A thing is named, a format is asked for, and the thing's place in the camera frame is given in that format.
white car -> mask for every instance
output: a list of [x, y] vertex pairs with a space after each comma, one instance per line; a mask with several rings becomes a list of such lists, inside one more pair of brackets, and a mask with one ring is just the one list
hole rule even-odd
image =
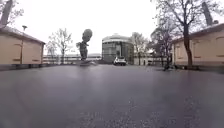
[[114, 60], [114, 65], [125, 66], [126, 64], [127, 62], [125, 61], [125, 58], [123, 56], [116, 57]]

sculpture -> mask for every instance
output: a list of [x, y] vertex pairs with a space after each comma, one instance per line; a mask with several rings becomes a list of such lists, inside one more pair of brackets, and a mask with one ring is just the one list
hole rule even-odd
[[88, 54], [87, 46], [89, 46], [87, 42], [90, 41], [91, 37], [92, 37], [92, 30], [86, 29], [82, 34], [82, 42], [77, 43], [77, 47], [79, 47], [79, 52], [82, 61], [85, 61], [87, 58]]

round glass building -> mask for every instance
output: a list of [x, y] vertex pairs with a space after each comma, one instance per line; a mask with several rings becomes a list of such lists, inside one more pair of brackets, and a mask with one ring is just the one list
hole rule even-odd
[[134, 64], [134, 45], [129, 37], [114, 34], [102, 40], [102, 60], [113, 63], [116, 56], [123, 56], [128, 64]]

asphalt ground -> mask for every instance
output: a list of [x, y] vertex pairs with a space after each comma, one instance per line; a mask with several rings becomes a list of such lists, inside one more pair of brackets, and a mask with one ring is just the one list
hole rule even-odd
[[138, 66], [0, 72], [0, 128], [223, 128], [224, 75]]

street lamp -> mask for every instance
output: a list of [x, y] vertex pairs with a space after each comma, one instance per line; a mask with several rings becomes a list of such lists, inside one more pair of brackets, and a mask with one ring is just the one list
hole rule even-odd
[[20, 52], [20, 64], [23, 64], [23, 40], [24, 40], [24, 31], [27, 26], [23, 25], [23, 37], [22, 37], [22, 44], [21, 44], [21, 52]]

